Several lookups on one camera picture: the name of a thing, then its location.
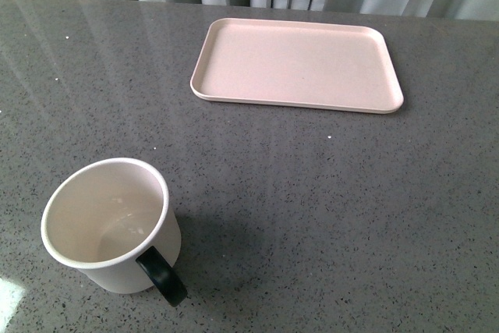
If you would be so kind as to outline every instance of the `white mug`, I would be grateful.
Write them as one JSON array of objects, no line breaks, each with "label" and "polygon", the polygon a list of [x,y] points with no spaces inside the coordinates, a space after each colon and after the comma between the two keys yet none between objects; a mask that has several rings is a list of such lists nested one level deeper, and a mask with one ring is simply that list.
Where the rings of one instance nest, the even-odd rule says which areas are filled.
[{"label": "white mug", "polygon": [[110,292],[156,285],[173,306],[186,297],[172,270],[179,225],[165,179],[148,163],[113,158],[71,175],[48,201],[41,238],[58,262]]}]

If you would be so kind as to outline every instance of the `gray countertop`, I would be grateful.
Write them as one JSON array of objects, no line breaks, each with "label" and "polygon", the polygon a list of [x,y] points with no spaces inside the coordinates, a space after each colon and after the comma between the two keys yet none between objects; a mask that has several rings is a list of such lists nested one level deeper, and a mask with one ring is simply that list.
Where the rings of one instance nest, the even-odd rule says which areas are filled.
[{"label": "gray countertop", "polygon": [[[189,79],[228,16],[373,27],[405,103],[203,101]],[[105,0],[0,0],[0,22],[5,332],[499,328],[499,23]],[[177,308],[42,245],[60,182],[121,156],[169,186]]]}]

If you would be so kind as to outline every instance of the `speckled countertop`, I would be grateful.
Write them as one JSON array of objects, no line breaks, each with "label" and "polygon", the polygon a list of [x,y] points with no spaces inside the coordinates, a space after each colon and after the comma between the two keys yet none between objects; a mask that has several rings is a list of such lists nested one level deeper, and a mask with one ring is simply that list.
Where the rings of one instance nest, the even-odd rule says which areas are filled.
[{"label": "speckled countertop", "polygon": [[[373,27],[405,103],[202,101],[189,79],[227,16]],[[499,23],[104,0],[0,0],[0,22],[5,332],[499,328]],[[42,245],[58,184],[118,156],[171,190],[176,309],[99,289]]]}]

